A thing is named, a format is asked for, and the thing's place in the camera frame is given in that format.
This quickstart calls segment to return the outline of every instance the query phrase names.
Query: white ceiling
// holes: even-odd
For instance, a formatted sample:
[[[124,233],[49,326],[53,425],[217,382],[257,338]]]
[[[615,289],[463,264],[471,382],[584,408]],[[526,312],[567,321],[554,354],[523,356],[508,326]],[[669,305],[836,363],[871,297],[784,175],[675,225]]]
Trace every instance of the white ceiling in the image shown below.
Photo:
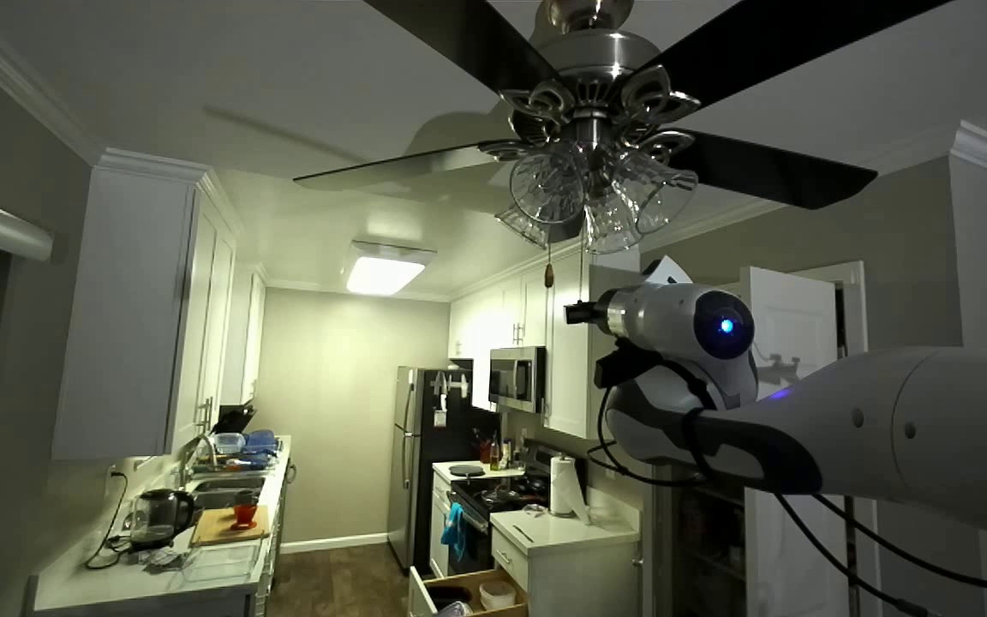
[[[535,2],[493,0],[523,34]],[[722,8],[637,0],[626,32],[669,48]],[[490,218],[502,202],[495,168],[345,193],[290,184],[502,137],[490,88],[359,0],[0,0],[0,53],[89,142],[213,163],[275,286],[334,289],[357,233],[436,250],[418,297],[453,297],[535,255]],[[944,154],[958,119],[987,127],[987,0],[953,0],[838,48],[688,127],[894,171]],[[728,210],[746,199],[701,193],[669,238]]]

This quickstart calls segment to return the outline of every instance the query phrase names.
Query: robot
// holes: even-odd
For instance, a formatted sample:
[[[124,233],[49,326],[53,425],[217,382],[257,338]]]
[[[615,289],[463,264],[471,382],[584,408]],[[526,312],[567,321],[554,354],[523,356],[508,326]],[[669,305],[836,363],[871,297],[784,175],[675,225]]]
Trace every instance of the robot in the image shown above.
[[[907,500],[987,529],[987,350],[845,356],[757,400],[746,305],[671,267],[664,256],[645,286],[564,307],[615,335],[592,382],[610,387],[605,428],[626,455],[728,487]]]

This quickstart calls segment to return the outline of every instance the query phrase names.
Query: microwave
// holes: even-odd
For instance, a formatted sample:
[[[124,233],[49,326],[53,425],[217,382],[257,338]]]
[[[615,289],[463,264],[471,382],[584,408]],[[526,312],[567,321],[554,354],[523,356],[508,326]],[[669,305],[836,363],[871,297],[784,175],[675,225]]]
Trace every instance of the microwave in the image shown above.
[[[490,400],[495,412],[542,412],[548,390],[548,350],[544,347],[500,347],[490,350]]]

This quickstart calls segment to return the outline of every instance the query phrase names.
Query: refrigerator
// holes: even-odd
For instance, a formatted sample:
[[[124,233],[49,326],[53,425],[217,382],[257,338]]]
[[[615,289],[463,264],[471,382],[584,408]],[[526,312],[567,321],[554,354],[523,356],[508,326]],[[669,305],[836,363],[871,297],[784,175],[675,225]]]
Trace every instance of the refrigerator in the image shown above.
[[[469,408],[469,363],[401,366],[391,428],[387,544],[397,570],[429,576],[431,464],[476,459],[495,416]]]

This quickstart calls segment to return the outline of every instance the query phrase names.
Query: floor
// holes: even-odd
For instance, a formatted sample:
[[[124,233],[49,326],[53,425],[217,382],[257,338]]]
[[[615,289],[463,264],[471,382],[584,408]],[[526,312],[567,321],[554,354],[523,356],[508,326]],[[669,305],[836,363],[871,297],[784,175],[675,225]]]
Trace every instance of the floor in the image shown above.
[[[279,554],[267,617],[401,617],[405,576],[387,544]]]

